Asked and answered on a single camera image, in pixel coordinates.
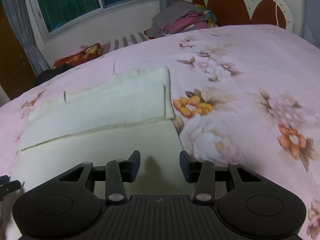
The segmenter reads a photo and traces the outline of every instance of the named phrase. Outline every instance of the striped fabric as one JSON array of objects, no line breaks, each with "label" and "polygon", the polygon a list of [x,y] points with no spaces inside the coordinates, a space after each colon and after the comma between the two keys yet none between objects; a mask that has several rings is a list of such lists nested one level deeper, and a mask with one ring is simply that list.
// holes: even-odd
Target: striped fabric
[{"label": "striped fabric", "polygon": [[131,34],[128,37],[123,37],[121,39],[114,40],[112,42],[109,42],[103,45],[102,46],[104,48],[103,54],[107,54],[114,50],[128,47],[130,45],[141,43],[147,40],[149,40],[149,38],[146,35],[144,35],[144,33]]}]

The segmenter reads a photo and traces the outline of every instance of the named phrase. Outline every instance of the headboard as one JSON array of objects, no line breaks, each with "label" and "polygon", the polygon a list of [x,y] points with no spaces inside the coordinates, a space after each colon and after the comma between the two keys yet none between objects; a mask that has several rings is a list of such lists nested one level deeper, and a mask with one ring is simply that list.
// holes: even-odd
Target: headboard
[{"label": "headboard", "polygon": [[292,32],[292,13],[283,0],[192,0],[206,6],[217,18],[218,26],[276,23]]}]

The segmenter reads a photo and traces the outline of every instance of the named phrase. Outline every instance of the window sill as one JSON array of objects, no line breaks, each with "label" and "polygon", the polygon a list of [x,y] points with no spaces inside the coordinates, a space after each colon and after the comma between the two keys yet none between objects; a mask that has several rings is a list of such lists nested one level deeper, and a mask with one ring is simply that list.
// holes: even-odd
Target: window sill
[{"label": "window sill", "polygon": [[60,35],[65,34],[66,32],[70,31],[71,29],[80,26],[81,24],[84,24],[86,22],[90,22],[94,19],[97,19],[98,17],[100,17],[102,14],[108,14],[114,11],[118,11],[121,9],[125,9],[128,7],[131,7],[133,5],[139,5],[139,4],[144,4],[144,3],[148,3],[151,1],[159,1],[159,0],[127,0],[127,1],[121,1],[119,3],[116,4],[112,4],[104,9],[99,8],[96,9],[92,12],[87,13],[86,15],[82,15],[66,24],[64,24],[63,26],[57,28],[56,30],[53,30],[50,33],[45,33],[44,30],[42,30],[41,28],[39,28],[39,31],[41,33],[42,39],[44,41],[44,43],[49,42],[50,40],[53,40],[57,37],[59,37]]}]

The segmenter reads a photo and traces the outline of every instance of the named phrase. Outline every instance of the wooden door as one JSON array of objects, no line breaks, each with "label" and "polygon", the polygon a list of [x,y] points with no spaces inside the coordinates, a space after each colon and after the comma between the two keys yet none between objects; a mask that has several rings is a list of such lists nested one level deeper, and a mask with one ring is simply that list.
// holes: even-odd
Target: wooden door
[{"label": "wooden door", "polygon": [[0,85],[12,100],[34,87],[36,76],[0,3]]}]

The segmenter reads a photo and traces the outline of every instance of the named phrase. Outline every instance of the pink bed sheet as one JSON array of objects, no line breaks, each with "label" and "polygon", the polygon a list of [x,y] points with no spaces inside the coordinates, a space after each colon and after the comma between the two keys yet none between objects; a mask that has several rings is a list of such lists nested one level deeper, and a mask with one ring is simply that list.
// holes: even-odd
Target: pink bed sheet
[{"label": "pink bed sheet", "polygon": [[10,174],[19,158],[17,143],[32,109],[113,73],[166,65],[183,148],[216,165],[239,162],[298,195],[308,209],[299,235],[316,239],[319,64],[319,49],[271,25],[197,30],[116,50],[1,107],[0,175]]}]

